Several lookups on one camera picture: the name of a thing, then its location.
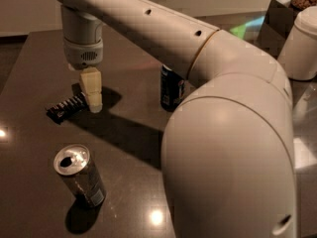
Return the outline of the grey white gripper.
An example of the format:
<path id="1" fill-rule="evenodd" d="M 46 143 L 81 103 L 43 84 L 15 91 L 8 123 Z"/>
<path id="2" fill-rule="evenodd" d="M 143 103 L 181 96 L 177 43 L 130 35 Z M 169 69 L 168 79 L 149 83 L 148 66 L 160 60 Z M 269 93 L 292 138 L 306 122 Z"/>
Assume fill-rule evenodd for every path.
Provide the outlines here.
<path id="1" fill-rule="evenodd" d="M 102 110 L 102 77 L 95 67 L 103 61 L 103 40 L 94 44 L 78 44 L 63 39 L 66 60 L 74 70 L 82 70 L 79 77 L 81 91 L 92 113 Z"/>

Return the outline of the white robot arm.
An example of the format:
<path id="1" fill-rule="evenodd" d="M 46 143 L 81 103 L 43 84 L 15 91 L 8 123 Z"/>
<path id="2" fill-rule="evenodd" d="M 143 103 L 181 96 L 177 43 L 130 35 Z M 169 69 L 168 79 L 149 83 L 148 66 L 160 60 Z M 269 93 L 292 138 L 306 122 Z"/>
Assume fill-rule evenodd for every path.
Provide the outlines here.
<path id="1" fill-rule="evenodd" d="M 292 94 L 273 57 L 149 0 L 57 1 L 195 86 L 161 142 L 177 238 L 298 238 Z"/>

